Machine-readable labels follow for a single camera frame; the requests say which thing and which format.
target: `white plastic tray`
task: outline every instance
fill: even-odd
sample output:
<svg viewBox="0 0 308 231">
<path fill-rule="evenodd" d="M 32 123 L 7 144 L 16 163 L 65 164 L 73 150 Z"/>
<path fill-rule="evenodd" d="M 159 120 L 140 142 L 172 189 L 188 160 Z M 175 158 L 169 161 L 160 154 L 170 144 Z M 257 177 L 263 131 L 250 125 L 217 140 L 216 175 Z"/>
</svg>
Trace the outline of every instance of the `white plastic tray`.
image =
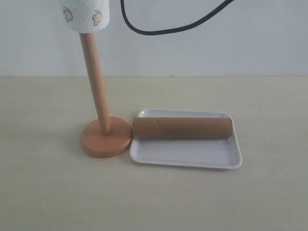
<svg viewBox="0 0 308 231">
<path fill-rule="evenodd" d="M 144 109 L 138 117 L 230 117 L 226 113 Z M 243 159 L 233 123 L 227 139 L 133 139 L 130 157 L 138 163 L 236 169 Z"/>
</svg>

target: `black cord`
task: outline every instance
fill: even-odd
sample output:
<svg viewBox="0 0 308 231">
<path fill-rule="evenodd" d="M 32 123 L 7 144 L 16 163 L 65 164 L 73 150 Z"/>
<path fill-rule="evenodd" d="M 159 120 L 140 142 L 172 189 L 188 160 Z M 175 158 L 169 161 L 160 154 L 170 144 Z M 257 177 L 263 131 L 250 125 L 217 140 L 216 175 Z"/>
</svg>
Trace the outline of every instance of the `black cord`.
<svg viewBox="0 0 308 231">
<path fill-rule="evenodd" d="M 121 0 L 121 10 L 122 10 L 122 15 L 123 15 L 125 23 L 127 24 L 127 26 L 131 30 L 135 31 L 136 33 L 141 34 L 141 35 L 166 35 L 166 34 L 173 34 L 173 33 L 182 32 L 182 31 L 185 31 L 185 30 L 190 30 L 190 29 L 193 29 L 193 28 L 205 23 L 207 20 L 214 17 L 217 13 L 222 11 L 226 6 L 228 6 L 233 1 L 234 0 L 225 0 L 218 7 L 216 7 L 213 11 L 211 11 L 206 16 L 204 16 L 203 18 L 199 19 L 198 21 L 196 21 L 194 23 L 188 24 L 186 26 L 180 26 L 180 27 L 176 27 L 176 28 L 171 28 L 171 29 L 166 29 L 166 30 L 157 30 L 157 31 L 144 31 L 144 30 L 139 30 L 136 27 L 134 27 L 127 18 L 124 0 Z"/>
</svg>

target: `brown cardboard tube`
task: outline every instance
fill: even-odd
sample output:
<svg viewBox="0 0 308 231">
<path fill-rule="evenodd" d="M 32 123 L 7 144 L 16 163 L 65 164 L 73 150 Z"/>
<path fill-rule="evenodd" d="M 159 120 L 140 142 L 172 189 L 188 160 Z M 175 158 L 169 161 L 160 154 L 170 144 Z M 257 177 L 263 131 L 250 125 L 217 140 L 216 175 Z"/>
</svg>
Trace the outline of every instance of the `brown cardboard tube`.
<svg viewBox="0 0 308 231">
<path fill-rule="evenodd" d="M 228 138 L 233 125 L 230 118 L 135 117 L 134 138 Z"/>
</svg>

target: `wooden paper towel holder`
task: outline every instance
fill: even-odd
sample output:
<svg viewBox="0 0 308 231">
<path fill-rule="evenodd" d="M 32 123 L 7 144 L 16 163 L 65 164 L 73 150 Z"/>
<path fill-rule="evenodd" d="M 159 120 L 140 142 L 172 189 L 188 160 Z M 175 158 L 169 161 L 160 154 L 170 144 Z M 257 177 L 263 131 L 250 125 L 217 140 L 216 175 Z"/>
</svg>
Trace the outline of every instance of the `wooden paper towel holder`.
<svg viewBox="0 0 308 231">
<path fill-rule="evenodd" d="M 93 157 L 113 157 L 129 146 L 132 139 L 131 126 L 121 118 L 109 116 L 94 34 L 79 35 L 98 116 L 82 131 L 81 144 L 84 151 Z"/>
</svg>

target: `table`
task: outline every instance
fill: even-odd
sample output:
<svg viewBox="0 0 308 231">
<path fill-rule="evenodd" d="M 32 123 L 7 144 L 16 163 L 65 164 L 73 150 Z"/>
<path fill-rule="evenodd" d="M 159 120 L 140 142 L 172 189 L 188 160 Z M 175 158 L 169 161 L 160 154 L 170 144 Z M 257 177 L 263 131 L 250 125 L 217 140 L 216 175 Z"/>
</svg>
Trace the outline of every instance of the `table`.
<svg viewBox="0 0 308 231">
<path fill-rule="evenodd" d="M 110 114 L 222 111 L 237 170 L 96 159 L 87 78 L 0 78 L 0 230 L 263 231 L 308 227 L 308 78 L 105 78 Z"/>
</svg>

